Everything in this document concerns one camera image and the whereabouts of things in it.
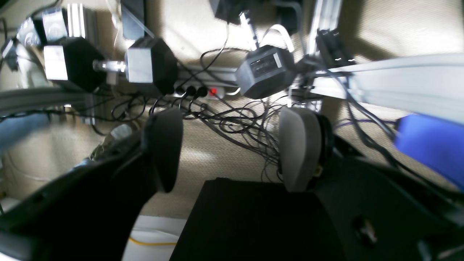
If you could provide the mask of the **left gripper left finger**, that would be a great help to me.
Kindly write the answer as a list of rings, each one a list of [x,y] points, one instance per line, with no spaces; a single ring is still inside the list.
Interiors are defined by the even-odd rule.
[[[30,195],[1,215],[1,260],[121,260],[146,202],[173,189],[182,139],[182,112],[159,111],[96,161]]]

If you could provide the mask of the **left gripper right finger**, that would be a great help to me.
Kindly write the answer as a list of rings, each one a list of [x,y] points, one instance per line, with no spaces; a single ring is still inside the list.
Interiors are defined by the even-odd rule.
[[[463,194],[365,157],[305,108],[279,114],[288,192],[325,210],[347,261],[462,261]]]

